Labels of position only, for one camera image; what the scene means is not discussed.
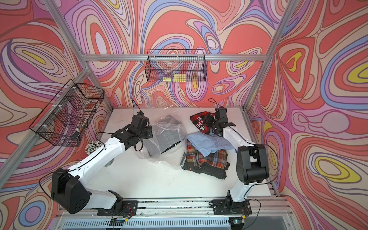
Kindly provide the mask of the clear plastic vacuum bag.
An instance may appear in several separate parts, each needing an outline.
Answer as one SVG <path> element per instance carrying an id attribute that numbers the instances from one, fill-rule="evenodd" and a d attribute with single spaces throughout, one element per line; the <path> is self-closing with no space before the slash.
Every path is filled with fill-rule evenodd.
<path id="1" fill-rule="evenodd" d="M 152 126 L 152 138 L 145 139 L 142 150 L 135 154 L 139 159 L 155 164 L 165 164 L 175 170 L 182 169 L 185 163 L 187 130 L 173 108 L 149 108 L 144 111 Z"/>

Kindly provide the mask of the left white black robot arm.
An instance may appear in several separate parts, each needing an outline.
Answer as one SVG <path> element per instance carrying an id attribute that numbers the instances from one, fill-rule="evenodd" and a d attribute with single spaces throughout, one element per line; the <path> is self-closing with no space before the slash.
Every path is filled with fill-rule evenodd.
<path id="1" fill-rule="evenodd" d="M 90 190 L 90 180 L 115 157 L 151 139 L 150 120 L 137 112 L 130 124 L 114 132 L 101 147 L 68 169 L 59 168 L 52 174 L 51 199 L 70 214 L 83 209 L 105 210 L 113 216 L 124 212 L 123 198 L 112 190 Z"/>

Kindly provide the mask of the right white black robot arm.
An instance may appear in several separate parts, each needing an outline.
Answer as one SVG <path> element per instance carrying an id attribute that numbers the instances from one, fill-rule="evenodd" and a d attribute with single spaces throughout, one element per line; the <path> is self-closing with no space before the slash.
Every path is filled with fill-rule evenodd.
<path id="1" fill-rule="evenodd" d="M 262 185 L 269 177 L 269 166 L 266 147 L 248 140 L 229 122 L 227 109 L 215 109 L 215 115 L 206 115 L 203 123 L 210 127 L 214 134 L 225 138 L 237 152 L 236 173 L 238 180 L 234 187 L 227 192 L 223 207 L 235 213 L 239 210 L 250 210 L 247 200 L 251 190 Z"/>

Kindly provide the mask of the light blue shirt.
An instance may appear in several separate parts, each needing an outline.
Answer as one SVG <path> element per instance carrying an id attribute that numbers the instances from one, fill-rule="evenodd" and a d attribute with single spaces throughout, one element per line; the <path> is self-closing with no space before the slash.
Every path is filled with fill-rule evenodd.
<path id="1" fill-rule="evenodd" d="M 187 139 L 205 157 L 219 150 L 234 150 L 234 147 L 228 140 L 217 135 L 196 132 L 189 134 Z"/>

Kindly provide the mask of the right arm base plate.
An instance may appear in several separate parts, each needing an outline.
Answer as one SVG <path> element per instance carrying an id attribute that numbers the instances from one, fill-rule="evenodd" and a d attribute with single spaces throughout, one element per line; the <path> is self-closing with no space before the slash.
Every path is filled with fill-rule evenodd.
<path id="1" fill-rule="evenodd" d="M 252 214 L 248 200 L 233 202 L 229 199 L 214 199 L 209 202 L 209 206 L 213 208 L 214 215 L 242 215 L 247 217 Z"/>

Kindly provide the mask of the red black buffalo plaid shirt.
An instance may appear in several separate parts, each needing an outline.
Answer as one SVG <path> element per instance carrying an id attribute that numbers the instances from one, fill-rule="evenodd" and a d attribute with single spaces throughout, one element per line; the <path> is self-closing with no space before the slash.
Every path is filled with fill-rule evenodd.
<path id="1" fill-rule="evenodd" d="M 209 134 L 210 133 L 210 127 L 204 124 L 204 118 L 206 115 L 211 115 L 212 117 L 215 116 L 214 113 L 204 111 L 197 114 L 194 114 L 190 117 L 190 121 L 193 123 L 193 125 L 202 133 Z"/>

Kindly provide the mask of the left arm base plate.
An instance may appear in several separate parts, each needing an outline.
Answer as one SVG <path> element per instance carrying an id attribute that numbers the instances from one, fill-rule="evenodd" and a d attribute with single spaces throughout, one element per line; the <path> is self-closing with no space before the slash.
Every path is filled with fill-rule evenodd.
<path id="1" fill-rule="evenodd" d="M 137 200 L 118 200 L 110 209 L 98 209 L 100 217 L 117 216 L 131 218 L 136 215 L 138 208 Z"/>

